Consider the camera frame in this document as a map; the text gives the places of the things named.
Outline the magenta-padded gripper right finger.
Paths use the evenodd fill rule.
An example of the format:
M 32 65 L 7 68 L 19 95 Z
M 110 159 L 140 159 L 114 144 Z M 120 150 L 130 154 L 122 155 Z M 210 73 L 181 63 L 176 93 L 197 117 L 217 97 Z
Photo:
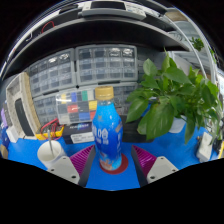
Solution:
M 141 187 L 178 171 L 166 157 L 156 157 L 136 145 L 131 148 L 131 156 Z

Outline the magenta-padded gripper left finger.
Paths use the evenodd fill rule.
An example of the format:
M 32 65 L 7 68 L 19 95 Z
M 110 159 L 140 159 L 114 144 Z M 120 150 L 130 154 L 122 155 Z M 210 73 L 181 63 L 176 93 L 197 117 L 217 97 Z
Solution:
M 85 187 L 95 155 L 95 146 L 88 146 L 70 157 L 62 156 L 48 169 L 48 172 Z

